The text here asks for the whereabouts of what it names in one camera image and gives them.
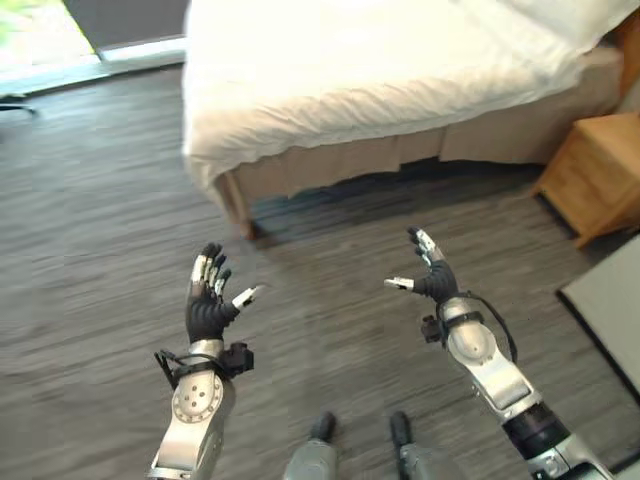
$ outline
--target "robot leg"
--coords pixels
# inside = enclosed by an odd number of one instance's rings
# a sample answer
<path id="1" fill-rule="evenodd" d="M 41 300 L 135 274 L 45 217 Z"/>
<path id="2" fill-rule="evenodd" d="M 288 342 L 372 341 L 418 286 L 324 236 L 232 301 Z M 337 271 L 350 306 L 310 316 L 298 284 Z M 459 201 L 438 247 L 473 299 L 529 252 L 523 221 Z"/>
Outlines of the robot leg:
<path id="1" fill-rule="evenodd" d="M 335 423 L 335 417 L 329 412 L 318 418 L 307 443 L 293 454 L 284 480 L 335 480 L 338 453 L 330 443 Z"/>
<path id="2" fill-rule="evenodd" d="M 391 437 L 396 451 L 400 480 L 465 480 L 450 457 L 413 441 L 411 424 L 403 412 L 391 416 Z"/>

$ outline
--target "black strap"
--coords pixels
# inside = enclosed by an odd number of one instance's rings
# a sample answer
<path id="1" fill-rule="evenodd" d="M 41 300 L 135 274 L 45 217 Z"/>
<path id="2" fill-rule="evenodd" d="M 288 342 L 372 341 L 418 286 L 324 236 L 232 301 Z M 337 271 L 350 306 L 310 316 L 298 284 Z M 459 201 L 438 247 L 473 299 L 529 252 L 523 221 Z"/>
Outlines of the black strap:
<path id="1" fill-rule="evenodd" d="M 171 385 L 172 390 L 178 388 L 178 383 L 180 382 L 180 379 L 182 377 L 184 377 L 185 375 L 190 375 L 192 373 L 213 370 L 224 379 L 230 379 L 232 377 L 232 375 L 229 375 L 229 372 L 227 372 L 227 370 L 218 361 L 217 358 L 210 355 L 205 355 L 203 353 L 193 353 L 178 357 L 168 350 L 160 350 L 159 352 L 155 352 L 153 356 L 160 365 L 160 368 L 162 368 L 164 376 L 167 378 L 167 381 L 169 382 L 169 385 Z M 207 361 L 195 363 L 193 365 L 187 365 L 184 363 L 184 360 L 188 358 L 204 358 Z M 169 366 L 169 360 L 178 364 L 178 367 L 172 369 Z"/>

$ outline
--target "wooden nightstand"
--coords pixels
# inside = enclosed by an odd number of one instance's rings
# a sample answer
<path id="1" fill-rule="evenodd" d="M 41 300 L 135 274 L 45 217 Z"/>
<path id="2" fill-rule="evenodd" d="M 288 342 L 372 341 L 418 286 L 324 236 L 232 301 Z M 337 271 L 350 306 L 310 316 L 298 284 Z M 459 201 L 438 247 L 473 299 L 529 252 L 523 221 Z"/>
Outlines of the wooden nightstand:
<path id="1" fill-rule="evenodd" d="M 536 182 L 578 232 L 578 248 L 598 235 L 640 225 L 640 117 L 578 120 Z"/>

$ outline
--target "robot forearm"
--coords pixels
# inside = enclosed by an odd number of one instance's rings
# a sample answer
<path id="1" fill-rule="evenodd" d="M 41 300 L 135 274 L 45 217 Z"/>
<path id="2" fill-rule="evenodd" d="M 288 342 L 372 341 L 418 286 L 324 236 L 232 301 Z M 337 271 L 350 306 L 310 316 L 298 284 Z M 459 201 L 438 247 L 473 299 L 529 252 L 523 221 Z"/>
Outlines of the robot forearm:
<path id="1" fill-rule="evenodd" d="M 221 340 L 201 340 L 189 348 L 185 364 L 220 359 Z M 171 398 L 171 423 L 151 465 L 148 478 L 209 480 L 222 449 L 224 422 L 235 402 L 229 379 L 205 369 L 180 378 Z"/>
<path id="2" fill-rule="evenodd" d="M 448 300 L 441 320 L 448 330 L 446 347 L 470 374 L 482 397 L 536 479 L 612 480 L 606 467 L 562 424 L 520 369 L 498 349 L 481 314 L 461 298 Z"/>

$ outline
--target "black robotic glove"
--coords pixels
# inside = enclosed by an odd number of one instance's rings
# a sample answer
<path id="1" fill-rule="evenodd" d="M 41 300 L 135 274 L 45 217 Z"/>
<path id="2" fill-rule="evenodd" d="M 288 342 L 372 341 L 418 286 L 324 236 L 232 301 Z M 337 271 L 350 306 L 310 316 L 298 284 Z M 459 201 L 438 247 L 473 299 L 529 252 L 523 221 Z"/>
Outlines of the black robotic glove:
<path id="1" fill-rule="evenodd" d="M 193 265 L 187 296 L 186 326 L 189 341 L 222 340 L 224 329 L 238 314 L 253 303 L 262 288 L 248 288 L 230 302 L 223 300 L 224 288 L 231 277 L 231 270 L 222 270 L 226 260 L 222 246 L 207 245 Z"/>
<path id="2" fill-rule="evenodd" d="M 427 264 L 428 273 L 425 277 L 415 280 L 403 277 L 389 278 L 384 281 L 385 286 L 431 297 L 436 304 L 455 296 L 458 293 L 456 277 L 440 248 L 424 230 L 411 227 L 407 231 L 411 242 L 416 245 L 416 255 Z"/>

